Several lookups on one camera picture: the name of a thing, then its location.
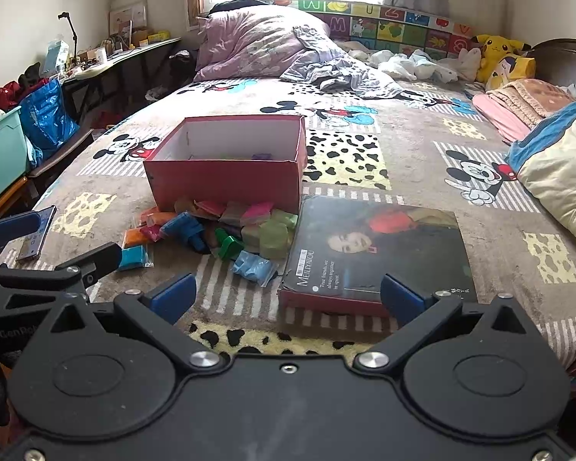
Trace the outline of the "teal storage bin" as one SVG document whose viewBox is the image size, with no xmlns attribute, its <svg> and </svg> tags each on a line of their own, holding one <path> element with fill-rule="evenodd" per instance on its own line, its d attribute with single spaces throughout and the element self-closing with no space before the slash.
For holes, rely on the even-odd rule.
<svg viewBox="0 0 576 461">
<path fill-rule="evenodd" d="M 28 170 L 28 149 L 17 106 L 0 117 L 0 195 Z"/>
</svg>

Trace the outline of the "blue cream duvet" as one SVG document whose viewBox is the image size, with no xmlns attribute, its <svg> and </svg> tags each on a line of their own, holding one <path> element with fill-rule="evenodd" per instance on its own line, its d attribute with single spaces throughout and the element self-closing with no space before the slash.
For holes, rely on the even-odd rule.
<svg viewBox="0 0 576 461">
<path fill-rule="evenodd" d="M 514 142 L 506 161 L 526 190 L 576 238 L 576 101 Z"/>
</svg>

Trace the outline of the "white crumpled clothes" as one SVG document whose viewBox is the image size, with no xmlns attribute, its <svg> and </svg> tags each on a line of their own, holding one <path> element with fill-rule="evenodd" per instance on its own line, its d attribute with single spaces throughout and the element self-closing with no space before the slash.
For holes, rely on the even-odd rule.
<svg viewBox="0 0 576 461">
<path fill-rule="evenodd" d="M 442 83 L 459 80 L 459 73 L 445 63 L 433 60 L 422 50 L 415 50 L 410 56 L 389 50 L 368 53 L 362 50 L 351 50 L 348 55 L 355 60 L 366 63 L 393 79 L 406 81 L 433 80 Z"/>
</svg>

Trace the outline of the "alphabet foam mat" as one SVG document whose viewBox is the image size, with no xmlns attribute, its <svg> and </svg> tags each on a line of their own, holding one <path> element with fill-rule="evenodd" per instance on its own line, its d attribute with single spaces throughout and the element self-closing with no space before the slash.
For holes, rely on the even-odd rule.
<svg viewBox="0 0 576 461">
<path fill-rule="evenodd" d="M 474 36 L 469 25 L 396 6 L 332 0 L 270 2 L 311 13 L 326 22 L 334 40 L 359 42 L 373 51 L 409 55 L 421 49 L 435 60 L 441 60 L 457 57 L 461 50 L 470 49 Z"/>
</svg>

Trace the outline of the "purple crumpled sheet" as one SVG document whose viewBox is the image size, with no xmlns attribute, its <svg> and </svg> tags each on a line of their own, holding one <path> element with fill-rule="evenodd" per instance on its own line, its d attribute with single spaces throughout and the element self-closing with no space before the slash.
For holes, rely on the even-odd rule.
<svg viewBox="0 0 576 461">
<path fill-rule="evenodd" d="M 313 85 L 323 92 L 345 91 L 362 99 L 390 99 L 404 89 L 389 75 L 356 60 L 316 28 L 295 26 L 293 33 L 303 46 L 280 79 Z"/>
</svg>

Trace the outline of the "pink clay packet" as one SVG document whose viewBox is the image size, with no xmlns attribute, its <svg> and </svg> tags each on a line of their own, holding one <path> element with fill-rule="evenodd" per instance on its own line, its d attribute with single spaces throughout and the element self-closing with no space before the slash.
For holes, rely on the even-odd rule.
<svg viewBox="0 0 576 461">
<path fill-rule="evenodd" d="M 247 207 L 240 217 L 240 226 L 259 225 L 268 221 L 273 210 L 272 202 L 261 202 Z"/>
</svg>

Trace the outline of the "yellow cartoon pillow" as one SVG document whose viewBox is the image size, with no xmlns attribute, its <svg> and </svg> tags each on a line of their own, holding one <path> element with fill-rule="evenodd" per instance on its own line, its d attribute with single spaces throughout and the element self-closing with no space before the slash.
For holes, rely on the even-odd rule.
<svg viewBox="0 0 576 461">
<path fill-rule="evenodd" d="M 497 63 L 489 76 L 485 89 L 497 90 L 512 81 L 534 78 L 536 60 L 516 54 L 507 54 Z"/>
</svg>

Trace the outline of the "cluttered side desk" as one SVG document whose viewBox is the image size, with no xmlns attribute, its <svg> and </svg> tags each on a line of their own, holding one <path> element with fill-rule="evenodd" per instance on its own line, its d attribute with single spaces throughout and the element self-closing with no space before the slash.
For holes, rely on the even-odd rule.
<svg viewBox="0 0 576 461">
<path fill-rule="evenodd" d="M 126 74 L 129 63 L 138 63 L 142 83 L 151 88 L 161 76 L 169 56 L 178 50 L 181 38 L 170 38 L 159 43 L 118 53 L 101 65 L 92 66 L 67 77 L 62 83 L 62 95 L 66 113 L 82 124 L 87 113 L 113 98 L 124 97 Z"/>
</svg>

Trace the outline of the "blue toy bolt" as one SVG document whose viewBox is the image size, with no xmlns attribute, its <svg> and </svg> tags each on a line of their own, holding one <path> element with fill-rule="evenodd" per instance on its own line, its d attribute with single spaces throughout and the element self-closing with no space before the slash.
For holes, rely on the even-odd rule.
<svg viewBox="0 0 576 461">
<path fill-rule="evenodd" d="M 177 240 L 180 244 L 199 254 L 208 254 L 203 225 L 189 212 L 181 212 L 160 229 L 164 237 Z"/>
</svg>

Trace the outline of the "magenta clay packet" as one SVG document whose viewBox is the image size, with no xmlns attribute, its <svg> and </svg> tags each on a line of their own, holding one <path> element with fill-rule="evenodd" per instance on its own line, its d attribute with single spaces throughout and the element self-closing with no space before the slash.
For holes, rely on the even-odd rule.
<svg viewBox="0 0 576 461">
<path fill-rule="evenodd" d="M 139 231 L 148 242 L 159 242 L 163 238 L 159 225 L 143 226 L 139 228 Z"/>
</svg>

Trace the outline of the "pink quilt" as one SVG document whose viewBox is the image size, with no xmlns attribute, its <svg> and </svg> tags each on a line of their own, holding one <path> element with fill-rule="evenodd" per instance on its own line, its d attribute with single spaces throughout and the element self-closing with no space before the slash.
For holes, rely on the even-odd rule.
<svg viewBox="0 0 576 461">
<path fill-rule="evenodd" d="M 279 77 L 304 50 L 294 34 L 302 26 L 329 35 L 323 20 L 287 6 L 247 6 L 200 18 L 194 80 Z"/>
</svg>

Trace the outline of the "teal clay packet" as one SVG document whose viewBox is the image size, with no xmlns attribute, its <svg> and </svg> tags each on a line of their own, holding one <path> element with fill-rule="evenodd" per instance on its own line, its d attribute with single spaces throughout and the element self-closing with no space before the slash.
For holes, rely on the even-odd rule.
<svg viewBox="0 0 576 461">
<path fill-rule="evenodd" d="M 118 266 L 120 272 L 150 269 L 153 266 L 154 258 L 148 245 L 134 245 L 134 247 L 121 250 L 121 260 Z"/>
</svg>

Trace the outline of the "pikachu plush toy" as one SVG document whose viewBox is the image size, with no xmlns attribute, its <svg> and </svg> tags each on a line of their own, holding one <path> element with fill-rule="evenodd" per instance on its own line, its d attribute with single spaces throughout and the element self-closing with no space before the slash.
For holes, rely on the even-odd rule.
<svg viewBox="0 0 576 461">
<path fill-rule="evenodd" d="M 475 35 L 471 42 L 478 44 L 481 50 L 481 60 L 478 66 L 478 82 L 486 83 L 498 62 L 508 54 L 521 54 L 532 49 L 528 43 L 510 40 L 501 35 Z"/>
</svg>

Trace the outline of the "dark wooden headboard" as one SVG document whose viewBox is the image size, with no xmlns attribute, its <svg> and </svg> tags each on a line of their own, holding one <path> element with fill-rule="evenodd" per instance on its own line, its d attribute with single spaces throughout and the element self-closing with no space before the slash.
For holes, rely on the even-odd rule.
<svg viewBox="0 0 576 461">
<path fill-rule="evenodd" d="M 576 88 L 576 38 L 542 42 L 526 55 L 536 61 L 536 78 L 552 85 Z"/>
</svg>

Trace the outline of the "red cardboard shoe box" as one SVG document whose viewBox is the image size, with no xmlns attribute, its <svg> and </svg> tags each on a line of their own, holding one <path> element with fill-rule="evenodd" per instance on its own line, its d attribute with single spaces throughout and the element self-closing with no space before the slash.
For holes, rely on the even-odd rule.
<svg viewBox="0 0 576 461">
<path fill-rule="evenodd" d="M 306 162 L 303 117 L 239 114 L 182 120 L 143 165 L 163 210 L 187 197 L 297 213 Z"/>
</svg>

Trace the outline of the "white bunny plush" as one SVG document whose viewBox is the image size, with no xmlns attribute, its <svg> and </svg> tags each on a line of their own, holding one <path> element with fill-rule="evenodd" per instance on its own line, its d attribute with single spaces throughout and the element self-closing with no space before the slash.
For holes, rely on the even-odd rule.
<svg viewBox="0 0 576 461">
<path fill-rule="evenodd" d="M 480 48 L 462 49 L 456 58 L 455 66 L 459 77 L 466 81 L 474 81 L 477 79 L 481 59 Z"/>
</svg>

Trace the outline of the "folded pink blankets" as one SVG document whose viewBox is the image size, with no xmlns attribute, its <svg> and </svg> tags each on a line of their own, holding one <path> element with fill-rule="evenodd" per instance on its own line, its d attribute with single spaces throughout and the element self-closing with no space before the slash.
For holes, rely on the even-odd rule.
<svg viewBox="0 0 576 461">
<path fill-rule="evenodd" d="M 472 104 L 507 145 L 525 139 L 537 125 L 576 101 L 564 88 L 525 78 L 472 97 Z"/>
</svg>

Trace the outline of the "light blue clay packet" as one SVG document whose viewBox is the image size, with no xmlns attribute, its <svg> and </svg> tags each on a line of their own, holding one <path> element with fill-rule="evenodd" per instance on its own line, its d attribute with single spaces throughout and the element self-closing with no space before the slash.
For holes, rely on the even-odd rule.
<svg viewBox="0 0 576 461">
<path fill-rule="evenodd" d="M 232 273 L 260 287 L 266 287 L 275 277 L 278 265 L 259 255 L 241 251 L 231 267 Z"/>
</svg>

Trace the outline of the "blue plastic bag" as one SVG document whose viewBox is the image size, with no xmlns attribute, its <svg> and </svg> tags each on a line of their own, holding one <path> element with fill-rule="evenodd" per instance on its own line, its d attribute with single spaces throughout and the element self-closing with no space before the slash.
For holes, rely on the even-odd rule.
<svg viewBox="0 0 576 461">
<path fill-rule="evenodd" d="M 32 169 L 41 166 L 79 130 L 66 111 L 58 79 L 44 80 L 19 102 L 22 131 L 29 142 Z"/>
</svg>

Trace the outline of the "light green clay packet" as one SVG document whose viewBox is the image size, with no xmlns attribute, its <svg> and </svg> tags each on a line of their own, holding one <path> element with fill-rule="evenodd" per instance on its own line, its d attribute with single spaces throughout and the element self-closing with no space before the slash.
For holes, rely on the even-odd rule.
<svg viewBox="0 0 576 461">
<path fill-rule="evenodd" d="M 288 255 L 298 215 L 273 209 L 270 218 L 259 228 L 260 255 L 267 259 L 280 260 Z"/>
</svg>

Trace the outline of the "orange clay packet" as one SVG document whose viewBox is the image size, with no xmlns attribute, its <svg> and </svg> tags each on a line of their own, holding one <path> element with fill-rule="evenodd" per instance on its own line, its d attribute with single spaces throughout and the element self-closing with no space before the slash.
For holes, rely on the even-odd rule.
<svg viewBox="0 0 576 461">
<path fill-rule="evenodd" d="M 150 242 L 151 240 L 142 232 L 141 228 L 131 228 L 124 231 L 121 248 L 139 247 L 139 245 L 147 245 Z"/>
<path fill-rule="evenodd" d="M 157 207 L 143 210 L 140 213 L 139 223 L 141 226 L 162 227 L 177 216 L 177 213 L 170 211 L 160 211 Z"/>
</svg>

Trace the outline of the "mickey mouse bed blanket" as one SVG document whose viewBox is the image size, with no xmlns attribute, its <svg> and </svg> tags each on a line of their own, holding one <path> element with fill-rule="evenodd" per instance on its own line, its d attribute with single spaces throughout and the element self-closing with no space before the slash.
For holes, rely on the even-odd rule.
<svg viewBox="0 0 576 461">
<path fill-rule="evenodd" d="M 507 147 L 473 110 L 462 88 L 410 85 L 402 100 L 362 101 L 309 85 L 239 79 L 188 85 L 134 113 L 100 136 L 44 192 L 39 208 L 56 208 L 30 270 L 121 242 L 154 199 L 143 158 L 182 120 L 228 114 L 300 114 L 307 127 L 304 192 L 336 203 L 386 202 L 451 211 L 457 218 L 482 302 L 510 292 L 542 336 L 576 373 L 576 243 L 512 179 L 490 204 L 466 198 L 449 176 L 461 156 L 502 167 Z M 193 273 L 195 305 L 181 327 L 215 350 L 264 354 L 355 355 L 396 329 L 387 317 L 285 308 L 279 282 L 260 287 L 212 255 L 161 242 L 143 269 L 105 277 L 89 289 L 96 302 L 128 287 L 148 288 L 178 272 Z"/>
</svg>

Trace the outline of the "green toy bolt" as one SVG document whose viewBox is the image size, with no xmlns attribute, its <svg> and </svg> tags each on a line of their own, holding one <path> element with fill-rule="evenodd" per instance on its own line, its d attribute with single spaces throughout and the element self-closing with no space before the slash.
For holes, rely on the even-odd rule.
<svg viewBox="0 0 576 461">
<path fill-rule="evenodd" d="M 244 245 L 238 238 L 228 234 L 225 229 L 216 228 L 215 237 L 218 244 L 217 256 L 222 260 L 235 260 L 244 250 Z"/>
</svg>

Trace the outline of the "portrait printed box lid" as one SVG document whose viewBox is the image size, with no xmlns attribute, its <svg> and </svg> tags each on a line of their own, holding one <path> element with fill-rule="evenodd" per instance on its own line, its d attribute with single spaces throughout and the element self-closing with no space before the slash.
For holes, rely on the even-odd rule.
<svg viewBox="0 0 576 461">
<path fill-rule="evenodd" d="M 301 204 L 279 298 L 285 307 L 394 317 L 381 301 L 390 275 L 418 295 L 477 299 L 455 215 L 387 202 L 308 196 Z"/>
</svg>

